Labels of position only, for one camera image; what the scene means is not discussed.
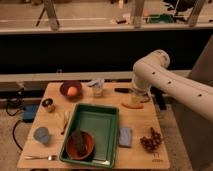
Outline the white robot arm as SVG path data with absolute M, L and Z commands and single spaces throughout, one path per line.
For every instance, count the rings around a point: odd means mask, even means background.
M 133 65 L 133 88 L 145 94 L 154 86 L 213 122 L 213 87 L 168 71 L 169 64 L 170 57 L 164 50 L 142 57 Z

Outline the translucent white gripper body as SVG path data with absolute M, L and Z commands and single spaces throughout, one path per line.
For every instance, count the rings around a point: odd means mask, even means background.
M 139 91 L 133 89 L 131 92 L 131 103 L 133 105 L 139 105 L 147 100 L 145 95 L 142 95 Z

